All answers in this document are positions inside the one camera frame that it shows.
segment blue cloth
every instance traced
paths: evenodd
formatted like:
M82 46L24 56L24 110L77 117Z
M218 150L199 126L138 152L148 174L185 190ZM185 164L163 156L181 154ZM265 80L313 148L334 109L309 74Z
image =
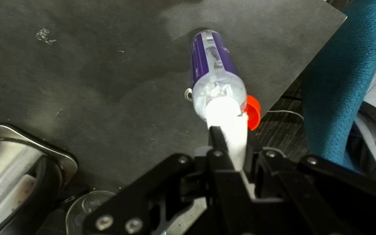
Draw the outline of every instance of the blue cloth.
M344 148L376 70L376 0L353 0L344 14L304 71L303 113L310 151L352 168Z

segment silver metal pipe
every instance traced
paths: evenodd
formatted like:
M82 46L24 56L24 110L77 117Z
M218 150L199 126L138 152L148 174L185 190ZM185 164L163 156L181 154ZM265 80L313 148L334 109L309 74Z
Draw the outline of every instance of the silver metal pipe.
M28 144L0 140L0 202L43 155Z

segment black metal bracket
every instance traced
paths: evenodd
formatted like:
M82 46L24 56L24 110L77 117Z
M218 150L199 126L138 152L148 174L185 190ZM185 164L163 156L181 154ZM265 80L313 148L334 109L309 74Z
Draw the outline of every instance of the black metal bracket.
M322 157L299 163L282 151L248 151L248 180L233 169L220 129L210 129L205 156L173 154L96 208L86 233L160 233L194 198L207 208L186 233L372 233L376 235L376 182Z

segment gray table surface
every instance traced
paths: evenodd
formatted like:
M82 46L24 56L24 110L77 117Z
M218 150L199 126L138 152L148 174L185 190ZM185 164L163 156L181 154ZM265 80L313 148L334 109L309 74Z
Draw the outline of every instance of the gray table surface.
M0 0L0 122L68 148L77 178L113 189L206 144L182 97L195 31L223 35L266 112L343 19L322 0ZM36 40L41 27L57 41Z

